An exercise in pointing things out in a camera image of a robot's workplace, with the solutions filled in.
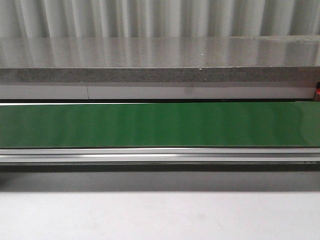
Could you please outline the grey speckled stone counter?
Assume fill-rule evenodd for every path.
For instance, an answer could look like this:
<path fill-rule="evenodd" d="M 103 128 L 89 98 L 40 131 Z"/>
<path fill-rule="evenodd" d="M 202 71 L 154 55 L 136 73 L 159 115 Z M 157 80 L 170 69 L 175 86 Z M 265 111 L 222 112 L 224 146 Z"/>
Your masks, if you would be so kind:
<path fill-rule="evenodd" d="M 319 36 L 0 40 L 2 101 L 303 101 Z"/>

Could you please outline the red object at right edge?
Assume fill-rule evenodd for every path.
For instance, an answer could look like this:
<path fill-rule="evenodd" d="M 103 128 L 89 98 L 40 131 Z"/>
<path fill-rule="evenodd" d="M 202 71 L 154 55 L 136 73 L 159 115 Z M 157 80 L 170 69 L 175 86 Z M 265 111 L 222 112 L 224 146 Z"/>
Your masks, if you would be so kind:
<path fill-rule="evenodd" d="M 317 83 L 314 100 L 317 102 L 320 101 L 320 82 Z"/>

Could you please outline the aluminium conveyor side rail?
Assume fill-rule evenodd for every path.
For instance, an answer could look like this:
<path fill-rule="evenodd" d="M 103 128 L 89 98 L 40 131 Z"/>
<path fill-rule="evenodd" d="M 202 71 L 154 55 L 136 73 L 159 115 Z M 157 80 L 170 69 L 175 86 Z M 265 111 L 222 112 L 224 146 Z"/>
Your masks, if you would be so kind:
<path fill-rule="evenodd" d="M 4 148 L 2 166 L 313 164 L 319 147 Z"/>

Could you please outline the green conveyor belt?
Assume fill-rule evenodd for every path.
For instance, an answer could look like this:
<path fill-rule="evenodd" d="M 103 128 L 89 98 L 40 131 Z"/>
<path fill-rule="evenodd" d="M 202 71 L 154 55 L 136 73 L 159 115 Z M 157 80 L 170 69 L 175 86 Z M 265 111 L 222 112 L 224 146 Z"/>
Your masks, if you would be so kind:
<path fill-rule="evenodd" d="M 4 105 L 2 148 L 318 147 L 318 102 Z"/>

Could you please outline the white pleated curtain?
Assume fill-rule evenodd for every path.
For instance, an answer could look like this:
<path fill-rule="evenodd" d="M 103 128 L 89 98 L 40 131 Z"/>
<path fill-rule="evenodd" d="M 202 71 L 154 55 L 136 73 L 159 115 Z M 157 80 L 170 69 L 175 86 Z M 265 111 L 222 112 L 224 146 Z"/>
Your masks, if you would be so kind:
<path fill-rule="evenodd" d="M 318 35 L 317 0 L 3 0 L 3 38 Z"/>

